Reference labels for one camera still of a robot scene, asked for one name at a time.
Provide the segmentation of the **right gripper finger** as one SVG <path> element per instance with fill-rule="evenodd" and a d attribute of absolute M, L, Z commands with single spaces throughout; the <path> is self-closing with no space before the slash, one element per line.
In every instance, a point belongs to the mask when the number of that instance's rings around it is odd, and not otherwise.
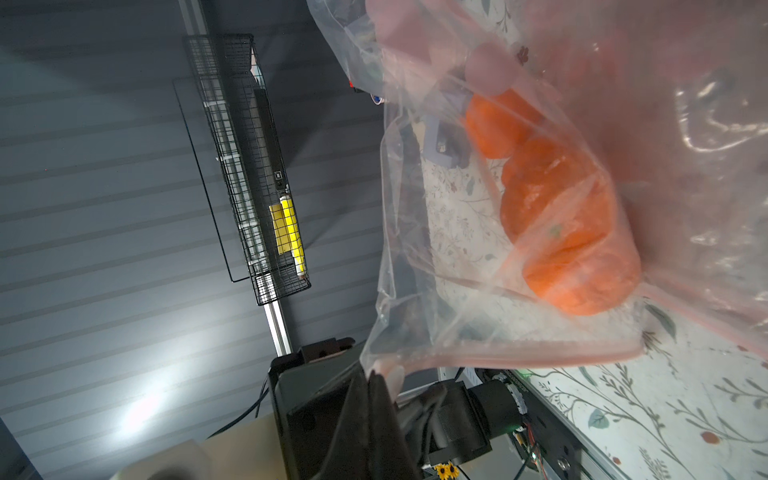
<path fill-rule="evenodd" d="M 352 377 L 334 436 L 316 479 L 418 479 L 382 375 Z"/>

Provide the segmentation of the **orange lower middle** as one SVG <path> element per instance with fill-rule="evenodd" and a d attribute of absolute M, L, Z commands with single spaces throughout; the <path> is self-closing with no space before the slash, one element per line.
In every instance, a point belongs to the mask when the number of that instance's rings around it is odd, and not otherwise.
<path fill-rule="evenodd" d="M 595 242 L 615 228 L 612 182 L 581 148 L 534 137 L 506 162 L 502 184 L 500 221 L 512 242 L 543 219 L 557 200 L 567 202 L 560 227 L 565 247 Z"/>

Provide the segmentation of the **yellow marker in basket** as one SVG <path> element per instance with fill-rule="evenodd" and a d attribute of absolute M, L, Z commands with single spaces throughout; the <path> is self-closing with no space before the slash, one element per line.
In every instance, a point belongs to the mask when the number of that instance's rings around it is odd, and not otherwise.
<path fill-rule="evenodd" d="M 283 195 L 270 206 L 278 253 L 290 252 L 299 278 L 307 276 L 306 259 L 292 197 Z"/>

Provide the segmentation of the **orange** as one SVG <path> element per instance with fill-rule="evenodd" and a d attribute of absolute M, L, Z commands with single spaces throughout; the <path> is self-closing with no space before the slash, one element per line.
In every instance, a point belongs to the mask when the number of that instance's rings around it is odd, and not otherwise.
<path fill-rule="evenodd" d="M 500 221 L 512 242 L 543 219 L 557 200 L 567 202 L 560 227 L 565 247 L 595 242 L 615 228 L 612 182 L 581 148 L 534 137 L 506 162 L 502 184 Z"/>
<path fill-rule="evenodd" d="M 543 115 L 515 90 L 492 97 L 474 95 L 467 107 L 465 128 L 478 150 L 488 159 L 503 159 L 527 141 Z"/>
<path fill-rule="evenodd" d="M 590 244 L 557 246 L 528 260 L 523 280 L 541 300 L 574 316 L 620 306 L 642 277 L 632 236 L 614 232 Z"/>

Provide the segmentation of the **orange middle left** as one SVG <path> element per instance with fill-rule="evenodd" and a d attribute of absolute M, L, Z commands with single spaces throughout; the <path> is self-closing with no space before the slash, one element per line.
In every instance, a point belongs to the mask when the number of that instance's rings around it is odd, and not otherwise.
<path fill-rule="evenodd" d="M 503 159 L 527 141 L 543 115 L 515 90 L 492 97 L 474 95 L 467 107 L 465 128 L 478 150 L 488 159 Z"/>

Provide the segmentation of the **clear pink-dotted zip-top bag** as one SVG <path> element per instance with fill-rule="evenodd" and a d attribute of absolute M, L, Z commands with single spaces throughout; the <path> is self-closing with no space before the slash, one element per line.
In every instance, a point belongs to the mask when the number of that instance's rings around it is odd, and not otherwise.
<path fill-rule="evenodd" d="M 767 351 L 763 1 L 312 1 L 384 100 L 367 373 L 640 355 L 651 300 Z"/>

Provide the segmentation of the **orange bottom middle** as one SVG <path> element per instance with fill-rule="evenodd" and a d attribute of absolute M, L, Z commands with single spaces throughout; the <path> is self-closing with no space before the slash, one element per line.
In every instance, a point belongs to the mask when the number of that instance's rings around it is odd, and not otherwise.
<path fill-rule="evenodd" d="M 642 277 L 632 236 L 614 232 L 590 244 L 557 246 L 528 260 L 523 280 L 541 300 L 574 316 L 620 306 Z"/>

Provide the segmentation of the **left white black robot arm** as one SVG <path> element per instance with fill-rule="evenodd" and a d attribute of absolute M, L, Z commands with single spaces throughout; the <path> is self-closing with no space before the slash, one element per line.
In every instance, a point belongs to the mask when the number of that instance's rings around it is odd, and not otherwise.
<path fill-rule="evenodd" d="M 512 433 L 523 424 L 523 415 L 507 386 L 491 380 L 468 388 L 443 381 L 437 405 L 428 409 L 427 420 L 415 432 L 417 461 L 437 466 L 463 464 L 492 450 L 491 441 Z"/>

